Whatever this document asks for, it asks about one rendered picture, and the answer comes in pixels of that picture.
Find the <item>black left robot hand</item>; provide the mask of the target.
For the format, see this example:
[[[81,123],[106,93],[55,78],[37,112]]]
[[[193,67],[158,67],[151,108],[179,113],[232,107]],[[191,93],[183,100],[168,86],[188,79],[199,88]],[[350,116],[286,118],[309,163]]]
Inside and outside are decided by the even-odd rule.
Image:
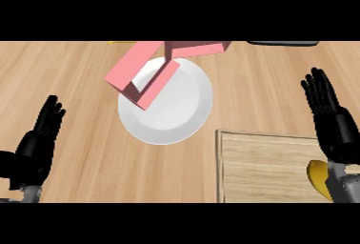
[[[46,182],[65,113],[58,96],[50,95],[34,129],[22,136],[15,152],[0,151],[0,177],[11,179],[11,191]]]

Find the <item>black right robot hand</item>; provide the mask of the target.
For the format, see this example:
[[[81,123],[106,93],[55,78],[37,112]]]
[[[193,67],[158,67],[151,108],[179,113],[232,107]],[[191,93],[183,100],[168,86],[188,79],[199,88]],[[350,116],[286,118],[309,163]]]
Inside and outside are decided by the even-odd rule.
[[[319,147],[328,159],[337,163],[360,165],[360,130],[348,109],[341,106],[322,69],[312,68],[301,87],[314,115]]]

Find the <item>yellow lemon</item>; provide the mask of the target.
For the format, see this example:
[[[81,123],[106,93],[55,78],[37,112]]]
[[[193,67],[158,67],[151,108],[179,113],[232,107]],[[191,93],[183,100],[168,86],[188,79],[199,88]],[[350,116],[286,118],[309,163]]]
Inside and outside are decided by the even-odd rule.
[[[332,196],[326,186],[328,163],[320,160],[312,160],[307,166],[307,176],[316,191],[331,200]]]

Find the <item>pale wooden tray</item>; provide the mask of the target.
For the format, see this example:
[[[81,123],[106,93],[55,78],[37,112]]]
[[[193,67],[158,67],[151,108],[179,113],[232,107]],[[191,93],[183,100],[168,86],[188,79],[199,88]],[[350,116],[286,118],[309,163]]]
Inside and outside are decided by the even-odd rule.
[[[317,139],[304,135],[216,131],[219,203],[329,203],[307,176],[326,161]]]

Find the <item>white round plate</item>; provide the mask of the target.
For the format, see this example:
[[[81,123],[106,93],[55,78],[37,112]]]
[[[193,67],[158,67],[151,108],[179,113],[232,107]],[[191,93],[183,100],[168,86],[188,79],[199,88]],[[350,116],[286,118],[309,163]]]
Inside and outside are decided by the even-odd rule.
[[[118,95],[123,125],[136,139],[168,145],[188,139],[202,127],[213,108],[213,86],[202,68],[177,58],[180,67],[149,108],[143,110]]]

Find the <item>dark grey flat object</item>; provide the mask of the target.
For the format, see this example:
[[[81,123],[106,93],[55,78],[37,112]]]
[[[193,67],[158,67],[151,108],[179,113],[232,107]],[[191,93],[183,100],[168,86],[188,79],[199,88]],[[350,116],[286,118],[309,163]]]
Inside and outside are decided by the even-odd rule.
[[[260,46],[313,47],[319,41],[248,41],[248,43]]]

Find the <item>pink box frame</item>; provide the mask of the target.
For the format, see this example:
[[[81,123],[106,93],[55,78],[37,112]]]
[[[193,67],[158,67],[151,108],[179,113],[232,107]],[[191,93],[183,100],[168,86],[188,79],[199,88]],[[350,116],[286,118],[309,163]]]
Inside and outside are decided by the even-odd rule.
[[[180,59],[222,53],[229,45],[229,41],[137,41],[105,81],[146,111],[180,68]]]

